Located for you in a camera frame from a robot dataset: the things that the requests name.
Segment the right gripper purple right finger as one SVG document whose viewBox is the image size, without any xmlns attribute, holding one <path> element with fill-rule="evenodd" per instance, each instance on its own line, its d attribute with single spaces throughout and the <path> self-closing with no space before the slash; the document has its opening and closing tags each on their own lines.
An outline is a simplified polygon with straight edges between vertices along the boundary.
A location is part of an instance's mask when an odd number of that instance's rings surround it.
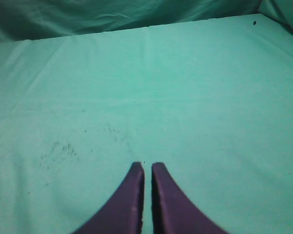
<svg viewBox="0 0 293 234">
<path fill-rule="evenodd" d="M 152 221 L 155 234 L 225 234 L 184 194 L 166 166 L 151 167 Z"/>
</svg>

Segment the right gripper purple left finger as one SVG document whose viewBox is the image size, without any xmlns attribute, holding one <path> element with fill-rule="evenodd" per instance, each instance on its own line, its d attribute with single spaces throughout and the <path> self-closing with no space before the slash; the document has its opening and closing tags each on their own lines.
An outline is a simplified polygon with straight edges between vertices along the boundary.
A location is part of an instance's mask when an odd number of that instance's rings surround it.
<svg viewBox="0 0 293 234">
<path fill-rule="evenodd" d="M 133 162 L 109 200 L 75 234 L 140 234 L 143 225 L 145 174 Z"/>
</svg>

